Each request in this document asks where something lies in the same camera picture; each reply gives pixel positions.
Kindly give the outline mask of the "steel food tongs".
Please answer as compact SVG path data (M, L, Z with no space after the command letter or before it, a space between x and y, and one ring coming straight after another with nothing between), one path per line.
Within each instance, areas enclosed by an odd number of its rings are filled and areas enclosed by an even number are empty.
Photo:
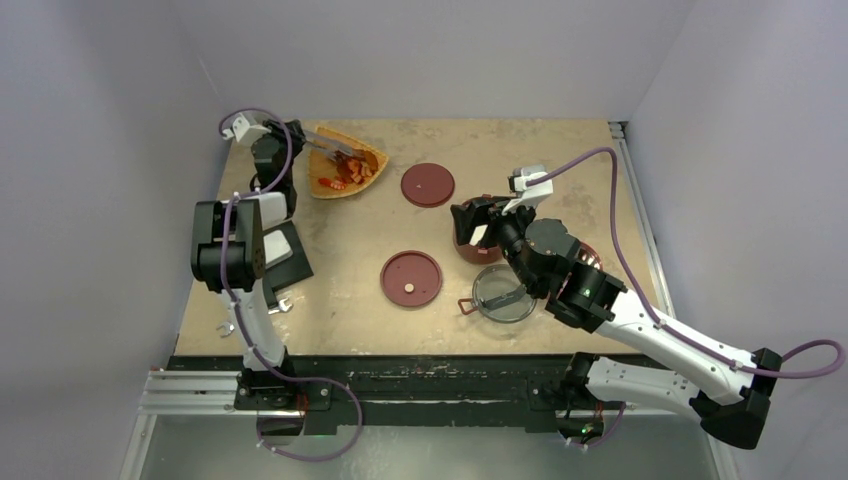
M358 161L364 161L366 159L365 154L361 150L357 150L339 140L319 135L316 132L304 131L302 141L305 145L313 150L317 150L335 163L344 163L351 159Z

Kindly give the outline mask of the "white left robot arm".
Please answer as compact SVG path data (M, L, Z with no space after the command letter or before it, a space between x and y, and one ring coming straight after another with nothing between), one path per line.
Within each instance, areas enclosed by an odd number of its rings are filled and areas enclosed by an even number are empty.
M243 345L247 391L260 382L259 395L272 408L297 399L298 382L284 342L275 333L263 287L269 266L287 260L291 250L279 227L293 216L298 194L291 168L306 134L298 120L266 120L253 135L251 153L260 167L260 187L234 193L227 201L196 203L190 268L193 277L217 295Z

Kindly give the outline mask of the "white round rice cracker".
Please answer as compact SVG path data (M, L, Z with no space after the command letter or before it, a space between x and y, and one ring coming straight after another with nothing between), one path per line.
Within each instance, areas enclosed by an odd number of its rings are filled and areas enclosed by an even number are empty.
M478 225L474 228L468 244L479 249L487 249L487 235L489 225Z

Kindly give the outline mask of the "glass lid with red clasp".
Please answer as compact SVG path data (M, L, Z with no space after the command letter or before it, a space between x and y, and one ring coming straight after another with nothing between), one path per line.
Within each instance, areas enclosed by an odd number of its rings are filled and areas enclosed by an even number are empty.
M471 296L457 301L462 315L480 313L499 324L514 324L530 316L537 300L508 265L484 268L472 284Z

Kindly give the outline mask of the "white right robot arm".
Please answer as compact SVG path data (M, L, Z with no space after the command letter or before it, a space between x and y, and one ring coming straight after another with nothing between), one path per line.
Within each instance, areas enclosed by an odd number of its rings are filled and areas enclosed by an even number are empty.
M713 438L755 449L771 407L783 360L760 348L739 349L654 308L636 289L589 265L580 241L556 219L539 219L521 206L507 213L505 197L477 197L453 205L458 244L500 248L524 291L545 301L560 323L615 340L659 363L629 367L580 353L561 381L576 407L592 400L636 403L697 421Z

